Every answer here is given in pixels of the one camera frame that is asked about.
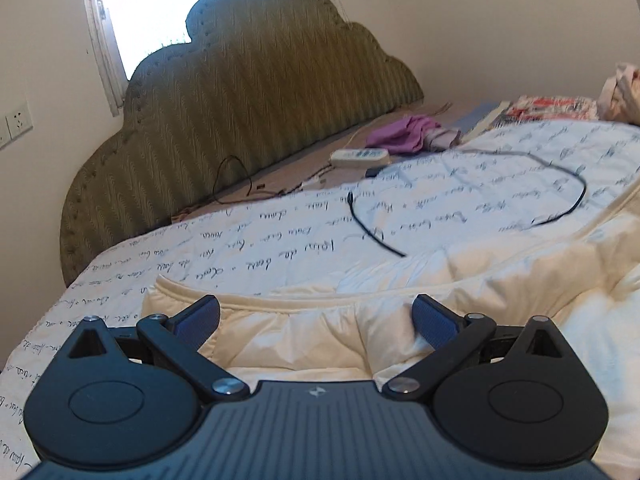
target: wall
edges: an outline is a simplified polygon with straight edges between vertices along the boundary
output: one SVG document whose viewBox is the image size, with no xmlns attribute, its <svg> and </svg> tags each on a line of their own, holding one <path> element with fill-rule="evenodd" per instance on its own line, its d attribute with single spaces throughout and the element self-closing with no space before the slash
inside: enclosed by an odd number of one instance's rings
<svg viewBox="0 0 640 480">
<path fill-rule="evenodd" d="M 640 62 L 635 0 L 334 0 L 429 99 L 599 92 Z M 0 115 L 35 128 L 0 152 L 0 364 L 64 291 L 58 230 L 76 171 L 122 118 L 98 77 L 82 0 L 0 0 Z"/>
<path fill-rule="evenodd" d="M 0 151 L 0 365 L 60 297 L 62 203 L 122 118 L 98 76 L 82 0 L 0 0 L 0 115 L 28 100 L 34 129 Z"/>
<path fill-rule="evenodd" d="M 396 16 L 392 33 L 399 28 L 402 40 L 393 43 L 392 52 L 409 64 L 425 94 L 436 101 L 501 100 L 523 93 L 597 96 L 617 62 L 640 64 L 636 0 L 390 4 Z M 354 7 L 354 16 L 384 29 L 363 6 Z"/>
</svg>

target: purple cloth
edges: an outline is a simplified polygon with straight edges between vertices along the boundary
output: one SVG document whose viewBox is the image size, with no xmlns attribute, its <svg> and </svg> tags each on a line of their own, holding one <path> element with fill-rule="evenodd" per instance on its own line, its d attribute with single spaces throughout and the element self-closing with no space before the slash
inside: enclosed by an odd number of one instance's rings
<svg viewBox="0 0 640 480">
<path fill-rule="evenodd" d="M 367 148 L 385 148 L 391 155 L 399 155 L 423 149 L 442 152 L 459 142 L 459 130 L 443 128 L 426 115 L 414 115 L 371 132 L 367 137 Z"/>
</svg>

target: wall switch plate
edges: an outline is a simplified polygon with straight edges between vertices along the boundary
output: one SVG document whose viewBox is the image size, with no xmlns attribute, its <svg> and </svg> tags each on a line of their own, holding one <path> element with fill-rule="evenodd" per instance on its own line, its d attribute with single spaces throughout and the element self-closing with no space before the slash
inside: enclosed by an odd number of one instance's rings
<svg viewBox="0 0 640 480">
<path fill-rule="evenodd" d="M 9 126 L 6 124 L 4 117 L 0 118 L 0 148 L 11 142 L 11 136 L 9 135 Z"/>
<path fill-rule="evenodd" d="M 9 133 L 11 134 L 12 139 L 15 139 L 24 132 L 31 130 L 33 128 L 33 121 L 31 121 L 29 105 L 24 102 L 13 112 L 7 114 L 6 123 L 9 125 Z"/>
</svg>

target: white power strip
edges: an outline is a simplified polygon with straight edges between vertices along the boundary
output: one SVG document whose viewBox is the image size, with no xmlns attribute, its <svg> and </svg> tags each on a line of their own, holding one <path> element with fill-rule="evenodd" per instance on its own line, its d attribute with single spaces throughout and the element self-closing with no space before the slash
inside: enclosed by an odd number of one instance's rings
<svg viewBox="0 0 640 480">
<path fill-rule="evenodd" d="M 362 170 L 391 164 L 389 152 L 383 148 L 336 150 L 331 154 L 330 161 L 334 168 L 356 168 Z"/>
</svg>

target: bed sheet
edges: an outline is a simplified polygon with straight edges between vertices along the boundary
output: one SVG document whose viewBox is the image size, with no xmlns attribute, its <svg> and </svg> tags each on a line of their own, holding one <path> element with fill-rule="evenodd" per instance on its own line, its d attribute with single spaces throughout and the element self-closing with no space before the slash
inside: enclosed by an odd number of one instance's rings
<svg viewBox="0 0 640 480">
<path fill-rule="evenodd" d="M 618 124 L 543 121 L 495 130 L 467 146 L 532 151 L 590 183 L 574 214 L 535 229 L 520 245 L 509 243 L 513 250 L 588 224 L 635 182 L 640 166 L 640 130 Z M 22 407 L 60 344 L 86 314 L 99 314 L 110 326 L 134 324 L 158 274 L 215 294 L 357 290 L 358 275 L 399 263 L 353 222 L 346 204 L 351 191 L 362 221 L 412 256 L 401 265 L 420 261 L 410 274 L 452 283 L 487 271 L 505 253 L 487 247 L 462 267 L 449 265 L 449 254 L 488 238 L 511 240 L 532 222 L 567 209 L 581 189 L 528 158 L 452 151 L 395 164 L 376 179 L 238 206 L 127 240 L 94 260 L 7 361 L 0 375 L 0 478 L 20 476 L 36 463 Z M 430 273 L 432 267 L 437 270 Z M 384 276 L 376 280 L 379 289 L 407 286 L 404 278 Z"/>
</svg>

